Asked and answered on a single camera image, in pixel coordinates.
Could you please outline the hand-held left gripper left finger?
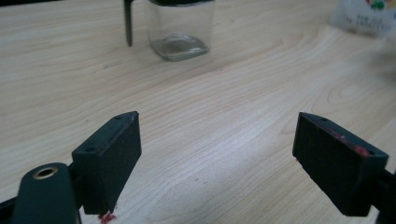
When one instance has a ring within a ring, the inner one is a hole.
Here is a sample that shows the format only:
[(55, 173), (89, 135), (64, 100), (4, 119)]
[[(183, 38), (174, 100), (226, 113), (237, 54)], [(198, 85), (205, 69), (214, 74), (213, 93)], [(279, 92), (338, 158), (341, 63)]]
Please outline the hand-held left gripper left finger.
[(113, 117), (72, 152), (75, 174), (83, 178), (78, 200), (87, 215), (114, 211), (141, 153), (136, 111)]

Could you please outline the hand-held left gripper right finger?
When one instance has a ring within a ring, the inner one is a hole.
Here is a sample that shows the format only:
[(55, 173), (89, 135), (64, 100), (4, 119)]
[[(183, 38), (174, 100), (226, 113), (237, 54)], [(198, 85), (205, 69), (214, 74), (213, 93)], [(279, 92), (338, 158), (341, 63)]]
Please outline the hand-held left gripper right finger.
[(389, 215), (389, 155), (329, 119), (301, 112), (292, 155), (345, 216)]

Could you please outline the glass jar with black lid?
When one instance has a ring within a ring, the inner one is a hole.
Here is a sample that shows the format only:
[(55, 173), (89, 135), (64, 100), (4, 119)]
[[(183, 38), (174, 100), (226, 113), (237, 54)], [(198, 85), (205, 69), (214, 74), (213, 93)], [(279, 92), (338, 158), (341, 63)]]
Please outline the glass jar with black lid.
[(143, 0), (148, 42), (167, 61), (210, 50), (216, 0)]

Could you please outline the white and blue pouch bag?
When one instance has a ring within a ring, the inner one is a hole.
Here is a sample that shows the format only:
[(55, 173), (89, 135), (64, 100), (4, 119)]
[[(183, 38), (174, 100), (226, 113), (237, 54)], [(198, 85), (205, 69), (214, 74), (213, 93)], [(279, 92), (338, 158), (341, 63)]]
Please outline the white and blue pouch bag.
[(396, 31), (396, 0), (339, 0), (330, 24), (361, 35), (388, 35)]

